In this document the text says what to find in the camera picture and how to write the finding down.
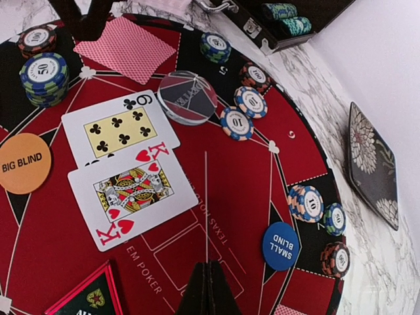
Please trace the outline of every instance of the heart symbol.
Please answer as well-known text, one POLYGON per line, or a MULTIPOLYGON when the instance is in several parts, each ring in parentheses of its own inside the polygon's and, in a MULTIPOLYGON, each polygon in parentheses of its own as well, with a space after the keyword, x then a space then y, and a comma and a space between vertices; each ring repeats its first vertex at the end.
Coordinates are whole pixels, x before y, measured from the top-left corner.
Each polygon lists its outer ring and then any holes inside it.
POLYGON ((127 234, 131 231, 134 226, 134 221, 132 220, 120 220, 117 225, 121 228, 122 234, 127 234))
POLYGON ((88 66, 84 66, 82 67, 80 73, 79 73, 79 77, 81 79, 92 79, 93 76, 96 74, 96 70, 95 69, 90 69, 90 67, 88 66))
POLYGON ((270 140, 268 143, 268 150, 274 154, 280 153, 280 149, 276 146, 276 143, 273 140, 270 140))
POLYGON ((149 162, 152 158, 149 156, 149 152, 147 150, 140 151, 137 154, 136 160, 140 162, 149 162))
POLYGON ((108 213, 110 214, 110 217, 112 220, 115 220, 116 218, 118 218, 119 214, 120 214, 120 210, 118 209, 110 209, 108 210, 108 213))
POLYGON ((150 164, 149 171, 151 171, 151 172, 158 172, 159 171, 158 164, 157 163, 150 164))

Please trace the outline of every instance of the playing card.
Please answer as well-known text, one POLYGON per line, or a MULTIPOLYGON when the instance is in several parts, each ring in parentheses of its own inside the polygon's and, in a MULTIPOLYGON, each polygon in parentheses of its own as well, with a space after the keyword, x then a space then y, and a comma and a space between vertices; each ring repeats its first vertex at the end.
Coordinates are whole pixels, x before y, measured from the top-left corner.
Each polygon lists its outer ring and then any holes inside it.
POLYGON ((146 84, 175 49, 144 28, 120 17, 107 22, 97 41, 82 41, 74 51, 146 84))
POLYGON ((69 173, 100 251, 107 251, 197 205, 172 149, 163 141, 69 173))
POLYGON ((143 91, 89 106, 62 116, 77 167, 118 156, 135 154, 137 144, 164 140, 180 145, 152 91, 143 91))

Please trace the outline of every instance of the club symbol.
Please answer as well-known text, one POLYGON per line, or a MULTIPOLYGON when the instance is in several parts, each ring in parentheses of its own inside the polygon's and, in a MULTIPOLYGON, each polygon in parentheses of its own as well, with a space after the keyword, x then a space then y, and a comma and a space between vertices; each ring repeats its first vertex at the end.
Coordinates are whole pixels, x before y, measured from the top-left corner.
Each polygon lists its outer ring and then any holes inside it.
POLYGON ((129 135, 123 135, 122 133, 119 135, 119 139, 120 143, 122 144, 127 144, 128 141, 130 140, 130 136, 129 135))
POLYGON ((143 117, 143 113, 139 113, 139 112, 133 112, 133 118, 137 121, 139 121, 140 119, 142 119, 143 117))
POLYGON ((96 147, 98 151, 107 152, 108 151, 108 143, 105 141, 99 142, 99 145, 96 147))
POLYGON ((128 110, 132 110, 133 106, 136 104, 135 100, 129 100, 128 98, 126 98, 124 100, 124 107, 126 107, 128 110))
POLYGON ((145 137, 149 135, 150 131, 151 131, 150 128, 145 128, 145 127, 140 128, 140 133, 144 135, 145 137))
POLYGON ((114 125, 115 128, 119 128, 119 126, 123 123, 123 120, 120 118, 112 118, 112 125, 114 125))
POLYGON ((92 126, 92 128, 91 128, 91 130, 89 130, 91 133, 96 133, 97 135, 99 135, 100 134, 100 127, 99 127, 99 125, 97 124, 97 123, 95 123, 93 126, 92 126))

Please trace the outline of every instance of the white printed number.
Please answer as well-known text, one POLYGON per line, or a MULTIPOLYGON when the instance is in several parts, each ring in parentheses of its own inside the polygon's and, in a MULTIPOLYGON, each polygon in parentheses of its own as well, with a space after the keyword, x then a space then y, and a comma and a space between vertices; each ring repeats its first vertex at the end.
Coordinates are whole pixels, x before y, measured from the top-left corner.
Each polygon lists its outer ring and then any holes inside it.
POLYGON ((228 73, 228 68, 226 68, 226 67, 224 67, 224 66, 221 66, 221 67, 220 67, 220 70, 219 70, 219 73, 220 73, 221 75, 226 75, 226 74, 228 73))

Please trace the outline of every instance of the white wall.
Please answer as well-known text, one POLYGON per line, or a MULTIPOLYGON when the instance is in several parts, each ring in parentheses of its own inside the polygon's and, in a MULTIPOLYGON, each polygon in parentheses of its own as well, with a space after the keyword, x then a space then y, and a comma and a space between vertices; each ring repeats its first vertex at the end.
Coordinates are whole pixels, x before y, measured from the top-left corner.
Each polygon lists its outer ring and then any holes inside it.
POLYGON ((394 150, 420 262, 420 1, 357 0, 312 44, 394 150))

